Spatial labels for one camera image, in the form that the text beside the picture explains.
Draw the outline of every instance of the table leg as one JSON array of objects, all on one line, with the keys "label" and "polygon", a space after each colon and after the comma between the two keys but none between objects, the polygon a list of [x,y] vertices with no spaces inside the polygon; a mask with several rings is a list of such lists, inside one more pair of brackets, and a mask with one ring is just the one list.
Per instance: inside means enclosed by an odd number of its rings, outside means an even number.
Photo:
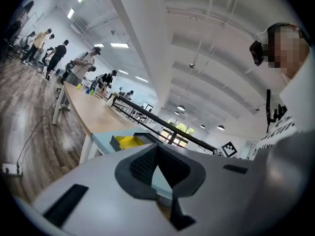
[{"label": "table leg", "polygon": [[98,150],[98,146],[96,145],[95,142],[93,142],[89,156],[88,156],[88,160],[95,157],[97,150]]},{"label": "table leg", "polygon": [[89,137],[88,135],[86,135],[84,143],[83,143],[82,151],[81,151],[79,164],[82,164],[88,160],[92,143],[93,143],[92,137]]},{"label": "table leg", "polygon": [[61,90],[61,92],[60,92],[60,94],[59,94],[59,98],[58,98],[58,100],[57,100],[57,104],[56,104],[56,107],[55,107],[54,118],[53,118],[53,125],[55,125],[55,124],[57,123],[59,107],[60,107],[60,104],[61,104],[61,100],[62,100],[62,98],[63,98],[63,95],[64,95],[64,87],[63,87],[63,89]]}]

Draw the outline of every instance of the person in yellow shirt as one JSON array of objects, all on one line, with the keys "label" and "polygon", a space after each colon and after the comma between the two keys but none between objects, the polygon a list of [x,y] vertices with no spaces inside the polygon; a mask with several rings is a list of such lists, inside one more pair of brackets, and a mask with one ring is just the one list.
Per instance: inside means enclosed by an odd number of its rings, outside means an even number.
[{"label": "person in yellow shirt", "polygon": [[40,49],[42,47],[42,44],[44,43],[45,39],[47,38],[47,36],[51,33],[51,29],[48,29],[46,31],[42,31],[39,34],[36,35],[33,45],[31,46],[31,48],[29,49],[29,51],[27,53],[25,53],[24,57],[23,57],[23,64],[26,63],[26,59],[30,56],[29,58],[29,62],[32,61],[35,53],[37,52],[38,49]]}]

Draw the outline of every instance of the yellow shirt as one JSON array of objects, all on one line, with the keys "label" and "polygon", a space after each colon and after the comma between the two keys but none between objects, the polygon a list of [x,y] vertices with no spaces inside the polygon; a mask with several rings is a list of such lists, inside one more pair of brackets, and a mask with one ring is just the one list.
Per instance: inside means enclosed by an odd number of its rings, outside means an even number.
[{"label": "yellow shirt", "polygon": [[36,46],[36,48],[40,48],[42,46],[42,43],[45,41],[46,38],[46,32],[42,31],[35,37],[33,45]]}]

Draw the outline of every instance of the electrical outlet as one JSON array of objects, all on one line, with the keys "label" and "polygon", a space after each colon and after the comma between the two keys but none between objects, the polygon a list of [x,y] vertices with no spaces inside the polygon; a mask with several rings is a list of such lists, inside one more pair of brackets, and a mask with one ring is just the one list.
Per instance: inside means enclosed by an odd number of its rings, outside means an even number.
[{"label": "electrical outlet", "polygon": [[11,176],[22,176],[23,171],[21,165],[17,164],[7,164],[4,163],[2,165],[2,171],[4,174],[8,174]]}]

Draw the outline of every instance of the cap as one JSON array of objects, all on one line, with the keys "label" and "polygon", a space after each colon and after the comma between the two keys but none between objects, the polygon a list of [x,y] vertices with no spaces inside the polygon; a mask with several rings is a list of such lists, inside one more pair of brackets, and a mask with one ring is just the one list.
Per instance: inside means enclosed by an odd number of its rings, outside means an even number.
[{"label": "cap", "polygon": [[100,47],[96,46],[94,47],[96,54],[100,55]]}]

